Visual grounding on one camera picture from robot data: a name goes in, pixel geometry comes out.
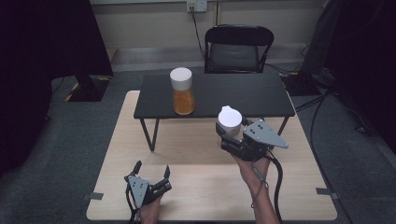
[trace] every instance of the white cup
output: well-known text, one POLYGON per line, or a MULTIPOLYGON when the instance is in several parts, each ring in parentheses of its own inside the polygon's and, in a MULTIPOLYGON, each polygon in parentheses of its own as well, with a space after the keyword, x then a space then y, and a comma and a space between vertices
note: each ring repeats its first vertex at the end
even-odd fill
POLYGON ((219 113, 219 125, 224 129, 227 135, 236 137, 241 129, 242 115, 239 111, 230 108, 228 105, 223 106, 219 113))
POLYGON ((192 84, 192 72, 185 67, 175 68, 171 72, 172 87, 176 91, 186 91, 192 84))

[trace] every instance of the black curtain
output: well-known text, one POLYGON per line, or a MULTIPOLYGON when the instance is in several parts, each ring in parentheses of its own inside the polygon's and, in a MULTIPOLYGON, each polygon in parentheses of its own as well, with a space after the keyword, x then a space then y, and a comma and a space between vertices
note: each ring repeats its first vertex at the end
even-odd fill
POLYGON ((332 42, 332 34, 345 0, 328 0, 320 15, 310 47, 305 55, 301 71, 306 74, 320 74, 332 42))
POLYGON ((34 146, 54 78, 113 73, 88 0, 2 0, 0 29, 2 174, 34 146))
POLYGON ((349 0, 340 13, 326 66, 396 153, 396 4, 349 0))

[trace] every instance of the black table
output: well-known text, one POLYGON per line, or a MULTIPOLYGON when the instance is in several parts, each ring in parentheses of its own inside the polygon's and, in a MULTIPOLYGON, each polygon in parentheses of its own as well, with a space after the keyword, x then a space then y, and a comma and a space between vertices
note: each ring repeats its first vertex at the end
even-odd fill
POLYGON ((288 93, 276 74, 194 74, 192 89, 195 109, 179 115, 173 108, 173 89, 166 75, 144 77, 134 118, 140 122, 151 151, 155 148, 160 119, 217 118, 229 105, 246 118, 284 117, 281 134, 289 117, 295 115, 288 93), (151 142, 145 119, 156 119, 151 142))

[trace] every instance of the wooden table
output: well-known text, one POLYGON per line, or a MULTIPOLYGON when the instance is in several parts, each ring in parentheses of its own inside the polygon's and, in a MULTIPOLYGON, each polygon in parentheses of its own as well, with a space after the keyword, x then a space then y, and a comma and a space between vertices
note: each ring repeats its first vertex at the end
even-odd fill
MULTIPOLYGON (((138 119, 133 113, 139 91, 127 93, 91 200, 91 220, 127 220, 131 212, 125 199, 124 177, 137 161, 139 175, 154 184, 163 179, 169 164, 172 189, 162 199, 160 220, 242 221, 254 220, 248 187, 232 157, 217 146, 216 119, 164 119, 158 130, 157 147, 150 152, 138 119)), ((266 119, 279 128, 282 118, 266 119)), ((148 120, 152 131, 155 120, 148 120)), ((288 149, 274 148, 284 178, 279 209, 284 220, 333 220, 337 217, 332 199, 318 195, 326 188, 297 116, 291 117, 282 133, 288 149)), ((270 166, 267 181, 274 195, 277 171, 270 166)))

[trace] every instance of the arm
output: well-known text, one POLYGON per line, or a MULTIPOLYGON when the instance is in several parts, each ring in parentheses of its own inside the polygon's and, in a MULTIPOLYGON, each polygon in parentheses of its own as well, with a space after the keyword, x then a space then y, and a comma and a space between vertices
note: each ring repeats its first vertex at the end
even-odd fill
POLYGON ((261 183, 253 169, 254 166, 260 171, 262 176, 267 176, 270 161, 265 158, 256 162, 242 161, 234 155, 232 156, 238 164, 241 176, 250 190, 256 223, 278 224, 279 220, 271 203, 268 188, 265 186, 265 183, 261 183))

